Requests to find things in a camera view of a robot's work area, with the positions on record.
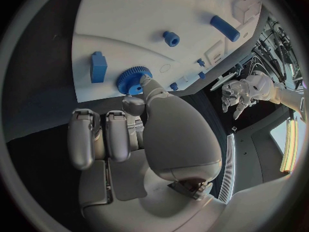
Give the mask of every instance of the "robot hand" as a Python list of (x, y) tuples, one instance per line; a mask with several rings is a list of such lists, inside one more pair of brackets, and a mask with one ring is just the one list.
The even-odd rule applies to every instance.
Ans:
[(268, 101), (274, 99), (275, 95), (271, 78), (261, 71), (254, 71), (246, 79), (231, 80), (222, 86), (222, 110), (227, 112), (229, 106), (238, 104), (233, 115), (236, 120), (254, 100)]

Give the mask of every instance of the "white robotic arm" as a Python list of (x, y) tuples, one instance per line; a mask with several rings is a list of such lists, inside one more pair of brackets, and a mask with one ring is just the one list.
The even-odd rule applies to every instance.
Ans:
[(299, 112), (305, 120), (303, 95), (274, 84), (272, 79), (261, 71), (254, 71), (253, 75), (246, 79), (231, 80), (222, 86), (223, 112), (227, 112), (229, 106), (238, 104), (233, 115), (235, 120), (254, 100), (282, 103)]

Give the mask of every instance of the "hole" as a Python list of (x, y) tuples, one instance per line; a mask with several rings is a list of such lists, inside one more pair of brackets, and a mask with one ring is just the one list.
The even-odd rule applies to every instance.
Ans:
[(216, 55), (216, 56), (214, 57), (214, 60), (216, 60), (218, 57), (220, 57), (220, 55), (221, 55), (221, 53), (219, 53), (218, 55)]
[(218, 62), (218, 61), (220, 61), (220, 59), (221, 59), (221, 58), (219, 58), (217, 61), (215, 61), (215, 63)]

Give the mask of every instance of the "humanoid robot hand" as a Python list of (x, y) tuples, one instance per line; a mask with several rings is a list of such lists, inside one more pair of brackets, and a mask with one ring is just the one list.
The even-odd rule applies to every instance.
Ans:
[(244, 109), (254, 100), (276, 101), (276, 89), (272, 79), (261, 71), (254, 71), (246, 79), (231, 80), (222, 86), (222, 110), (227, 112), (230, 106), (238, 104), (234, 112), (234, 119), (238, 119)]

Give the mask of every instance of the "blue knob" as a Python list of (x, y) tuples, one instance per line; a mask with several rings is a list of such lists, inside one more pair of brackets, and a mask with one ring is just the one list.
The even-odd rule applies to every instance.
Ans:
[(205, 67), (205, 62), (204, 62), (201, 58), (198, 59), (197, 62), (198, 62), (198, 64), (199, 64), (200, 66)]
[(168, 44), (170, 47), (174, 47), (178, 45), (180, 38), (177, 34), (174, 32), (166, 31), (163, 34), (163, 37), (165, 39), (165, 43)]
[(172, 83), (171, 85), (169, 85), (171, 89), (173, 89), (174, 91), (178, 90), (178, 85), (177, 83)]
[(93, 84), (104, 82), (107, 63), (101, 52), (95, 52), (91, 55), (90, 78)]
[(200, 73), (198, 73), (198, 76), (201, 78), (201, 79), (205, 79), (205, 73), (202, 71)]
[(217, 15), (212, 17), (210, 24), (222, 32), (232, 42), (235, 42), (241, 36), (234, 27)]

